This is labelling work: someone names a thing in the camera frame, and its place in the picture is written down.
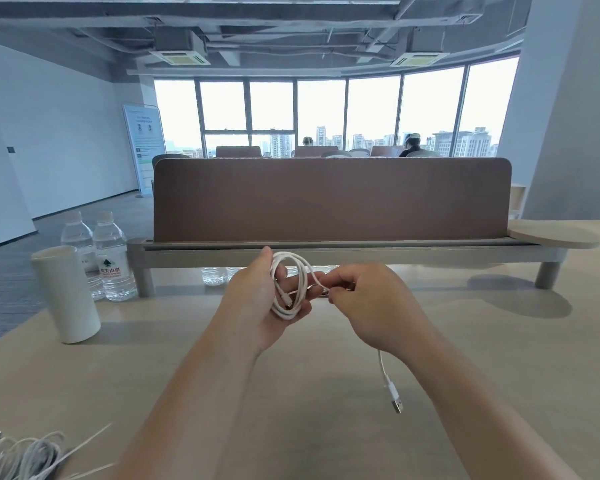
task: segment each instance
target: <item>white cup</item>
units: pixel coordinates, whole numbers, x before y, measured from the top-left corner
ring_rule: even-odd
[[[78,250],[58,246],[38,251],[31,264],[60,340],[74,344],[93,337],[100,329],[100,317]]]

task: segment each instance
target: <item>gray carpet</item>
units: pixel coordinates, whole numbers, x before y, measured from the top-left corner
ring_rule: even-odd
[[[111,210],[127,238],[152,237],[153,199],[136,195],[124,194],[80,207],[84,222],[93,229],[96,214]],[[64,212],[43,217],[34,222],[38,234],[0,247],[0,337],[44,308],[29,257],[60,244],[64,220]]]

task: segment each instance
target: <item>left hand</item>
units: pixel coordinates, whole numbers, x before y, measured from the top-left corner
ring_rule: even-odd
[[[312,309],[310,300],[322,294],[322,287],[312,286],[313,277],[309,275],[310,288],[300,312],[293,320],[282,320],[271,311],[273,300],[280,300],[271,279],[272,261],[273,251],[266,246],[255,261],[234,274],[214,316],[214,320],[229,322],[233,330],[238,329],[240,333],[252,336],[260,351],[271,347],[289,325],[309,314]],[[316,273],[318,279],[323,275],[324,273]],[[297,289],[298,277],[288,278],[287,268],[282,264],[276,269],[276,279],[286,293]]]

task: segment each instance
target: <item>glass window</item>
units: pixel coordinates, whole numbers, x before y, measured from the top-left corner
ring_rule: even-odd
[[[207,156],[216,156],[218,146],[248,146],[249,137],[245,134],[208,134],[205,136],[207,142]]]
[[[351,79],[347,149],[393,144],[400,76]]]
[[[254,130],[294,129],[294,85],[251,82],[251,126]]]
[[[298,81],[299,141],[310,136],[316,146],[342,150],[344,90],[344,79]]]
[[[203,158],[196,87],[192,80],[156,80],[164,144],[167,152]]]
[[[244,85],[241,82],[200,82],[206,130],[245,130]]]
[[[398,141],[420,133],[420,146],[448,157],[464,67],[404,76]]]
[[[494,157],[498,154],[517,69],[517,57],[470,67],[454,156]]]
[[[254,134],[251,141],[266,158],[291,158],[291,152],[296,149],[295,134]]]

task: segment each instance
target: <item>exposed ceiling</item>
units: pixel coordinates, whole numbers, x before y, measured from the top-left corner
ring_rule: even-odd
[[[405,51],[440,64],[520,48],[532,0],[0,0],[0,29],[48,32],[147,75],[387,72]],[[161,27],[192,30],[209,66],[148,53]]]

